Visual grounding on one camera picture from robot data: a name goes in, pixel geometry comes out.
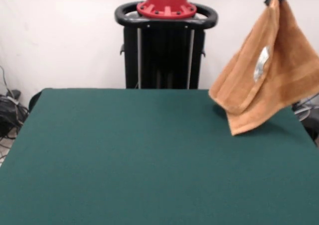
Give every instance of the green table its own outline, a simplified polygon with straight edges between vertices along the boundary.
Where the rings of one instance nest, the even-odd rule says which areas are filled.
[[[3,225],[315,225],[293,113],[232,137],[207,91],[45,90],[0,168]]]

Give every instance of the orange towel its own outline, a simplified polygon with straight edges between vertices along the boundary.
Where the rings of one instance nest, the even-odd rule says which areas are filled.
[[[272,0],[209,95],[232,135],[255,129],[282,108],[319,92],[319,57],[287,3]]]

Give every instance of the towel tag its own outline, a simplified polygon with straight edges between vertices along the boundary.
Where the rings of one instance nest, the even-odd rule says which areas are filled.
[[[264,73],[264,66],[266,62],[268,61],[268,59],[269,59],[269,47],[264,47],[258,58],[256,68],[254,71],[255,82],[257,82],[258,79],[261,77],[261,75]]]

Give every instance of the cable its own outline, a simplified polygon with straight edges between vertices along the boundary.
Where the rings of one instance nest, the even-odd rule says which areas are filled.
[[[3,78],[3,82],[4,82],[4,85],[5,85],[5,88],[7,89],[7,91],[10,93],[11,97],[14,97],[12,91],[9,89],[7,83],[6,83],[6,80],[5,80],[5,75],[4,75],[4,69],[3,67],[0,65],[0,69],[2,70],[2,78]]]
[[[0,144],[0,146],[3,147],[3,148],[5,148],[5,149],[11,149],[11,147],[7,147],[7,146],[5,146],[5,145],[3,145],[3,144]]]
[[[316,94],[316,95],[314,95],[313,97],[307,99],[306,101],[302,102],[301,104],[298,104],[298,105],[297,105],[297,108],[302,107],[303,105],[305,105],[306,103],[310,102],[313,98],[315,98],[315,97],[317,97],[317,96],[319,96],[319,93]]]
[[[5,159],[7,155],[8,155],[8,154],[5,154],[5,155],[1,156],[1,157],[0,157],[0,160]]]

